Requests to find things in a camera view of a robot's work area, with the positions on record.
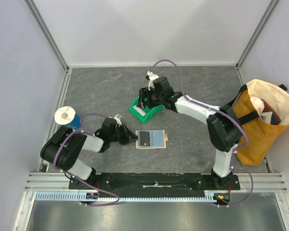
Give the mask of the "green plastic bin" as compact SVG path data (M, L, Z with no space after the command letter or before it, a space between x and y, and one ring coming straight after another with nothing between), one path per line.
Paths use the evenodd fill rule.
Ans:
M163 109L163 105L156 106L152 109L146 107L144 109L138 108L138 97L134 99L130 105L129 111L142 123L152 119L152 117L160 110Z

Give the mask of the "dark credit card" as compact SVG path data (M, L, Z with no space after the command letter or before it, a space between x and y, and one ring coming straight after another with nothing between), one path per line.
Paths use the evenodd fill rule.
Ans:
M140 130L138 132L138 145L144 148L150 147L150 132L149 131Z

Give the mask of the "beige leather card holder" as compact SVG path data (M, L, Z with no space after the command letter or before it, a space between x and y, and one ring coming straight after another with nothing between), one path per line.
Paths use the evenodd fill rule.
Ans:
M136 141L136 149L165 149L167 147L166 142L169 140L168 134L165 130L148 130L150 132L150 147L144 148L138 145L138 140Z

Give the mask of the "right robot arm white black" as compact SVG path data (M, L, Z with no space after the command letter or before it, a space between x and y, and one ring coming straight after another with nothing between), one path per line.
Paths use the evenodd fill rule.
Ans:
M150 71L145 78L149 83L139 90L138 108L152 109L163 105L168 110L190 116L207 125L210 141L216 149L211 184L215 189L223 189L232 177L233 157L245 134L233 108L229 105L209 105L180 91L175 92L166 77L159 77Z

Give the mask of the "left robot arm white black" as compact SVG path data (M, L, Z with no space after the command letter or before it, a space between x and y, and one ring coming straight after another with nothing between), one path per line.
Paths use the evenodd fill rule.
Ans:
M86 189L91 189L96 185L96 171L79 159L81 150L103 153L113 142L126 145L136 140L138 136L131 132L125 123L117 117L108 117L104 119L101 128L92 135L83 130L61 126L42 147L40 157L54 167L79 177L80 184Z

